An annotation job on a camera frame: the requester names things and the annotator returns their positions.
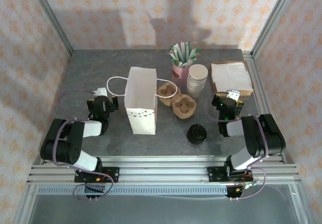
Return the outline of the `white paper gift bag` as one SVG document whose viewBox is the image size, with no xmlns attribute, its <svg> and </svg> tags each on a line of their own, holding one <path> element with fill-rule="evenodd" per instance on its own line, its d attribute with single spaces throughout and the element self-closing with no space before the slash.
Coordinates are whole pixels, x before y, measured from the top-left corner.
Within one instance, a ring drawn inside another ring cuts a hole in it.
<svg viewBox="0 0 322 224">
<path fill-rule="evenodd" d="M 109 82 L 118 78 L 127 80 L 125 93 L 122 95 L 113 93 L 109 88 Z M 110 77 L 106 82 L 110 94 L 124 97 L 124 106 L 133 134 L 155 135 L 157 98 L 163 97 L 157 94 L 158 80 L 156 69 L 133 66 L 128 77 Z"/>
</svg>

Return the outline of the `pink stick holder cup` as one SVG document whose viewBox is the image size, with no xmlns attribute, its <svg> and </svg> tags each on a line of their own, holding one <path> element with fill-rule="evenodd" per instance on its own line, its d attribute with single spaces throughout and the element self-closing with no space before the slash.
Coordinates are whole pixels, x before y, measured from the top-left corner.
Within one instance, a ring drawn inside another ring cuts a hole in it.
<svg viewBox="0 0 322 224">
<path fill-rule="evenodd" d="M 172 63 L 172 82 L 177 86 L 185 86 L 191 66 L 178 67 Z"/>
</svg>

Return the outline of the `aluminium side rail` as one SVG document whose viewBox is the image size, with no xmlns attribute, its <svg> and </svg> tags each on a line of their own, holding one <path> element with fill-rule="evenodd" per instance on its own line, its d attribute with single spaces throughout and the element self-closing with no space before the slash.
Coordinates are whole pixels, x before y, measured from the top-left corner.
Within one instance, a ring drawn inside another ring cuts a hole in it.
<svg viewBox="0 0 322 224">
<path fill-rule="evenodd" d="M 256 62 L 251 52 L 242 51 L 242 54 L 253 84 L 253 89 L 254 89 L 253 95 L 254 95 L 258 113 L 259 114 L 270 113 L 273 115 L 266 91 L 264 89 L 264 85 L 262 84 L 262 81 L 256 66 Z"/>
</svg>

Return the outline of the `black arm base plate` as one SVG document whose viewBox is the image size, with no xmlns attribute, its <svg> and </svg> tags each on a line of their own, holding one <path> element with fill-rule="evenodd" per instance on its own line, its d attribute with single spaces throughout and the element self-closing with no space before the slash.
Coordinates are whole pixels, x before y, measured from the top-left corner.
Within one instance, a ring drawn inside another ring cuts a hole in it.
<svg viewBox="0 0 322 224">
<path fill-rule="evenodd" d="M 101 170 L 95 170 L 98 173 L 104 173 L 109 175 L 115 183 L 118 183 L 119 171 L 118 167 L 102 167 Z M 111 180 L 105 176 L 80 172 L 78 170 L 75 171 L 74 177 L 75 183 L 111 183 Z"/>
<path fill-rule="evenodd" d="M 248 170 L 234 170 L 230 167 L 207 167 L 209 182 L 231 182 L 242 184 L 254 180 Z"/>
</svg>

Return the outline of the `long aluminium mounting rail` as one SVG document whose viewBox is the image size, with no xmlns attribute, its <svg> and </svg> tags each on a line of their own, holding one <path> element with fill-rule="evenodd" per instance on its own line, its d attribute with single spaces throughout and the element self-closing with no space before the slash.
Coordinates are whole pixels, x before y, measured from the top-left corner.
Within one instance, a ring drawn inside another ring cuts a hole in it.
<svg viewBox="0 0 322 224">
<path fill-rule="evenodd" d="M 102 157 L 103 166 L 118 167 L 118 185 L 208 185 L 207 167 L 221 167 L 225 156 L 163 156 L 163 157 Z M 258 162 L 253 176 L 268 184 L 289 184 L 300 180 L 295 164 L 286 164 L 281 156 L 272 156 Z M 74 170 L 57 167 L 52 162 L 33 165 L 29 185 L 73 184 Z"/>
</svg>

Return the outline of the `aluminium frame post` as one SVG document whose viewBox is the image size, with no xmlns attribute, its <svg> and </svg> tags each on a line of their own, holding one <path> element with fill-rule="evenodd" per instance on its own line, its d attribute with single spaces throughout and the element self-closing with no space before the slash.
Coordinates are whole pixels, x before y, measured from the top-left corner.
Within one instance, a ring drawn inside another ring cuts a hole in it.
<svg viewBox="0 0 322 224">
<path fill-rule="evenodd" d="M 50 3 L 48 2 L 48 0 L 37 0 L 38 3 L 40 4 L 43 12 L 46 14 L 49 22 L 51 23 L 53 29 L 55 30 L 55 32 L 57 33 L 59 39 L 61 40 L 65 50 L 68 52 L 68 54 L 70 56 L 72 56 L 73 54 L 73 47 L 70 43 L 70 41 L 68 40 L 67 35 L 65 34 L 55 12 L 53 11 Z"/>
<path fill-rule="evenodd" d="M 285 11 L 289 1 L 290 0 L 277 0 L 272 12 L 270 13 L 270 16 L 268 17 L 268 20 L 266 21 L 251 51 L 252 58 L 257 58 L 259 56 L 262 48 L 265 46 L 275 26 L 277 25 L 278 21 L 283 15 L 283 12 Z"/>
</svg>

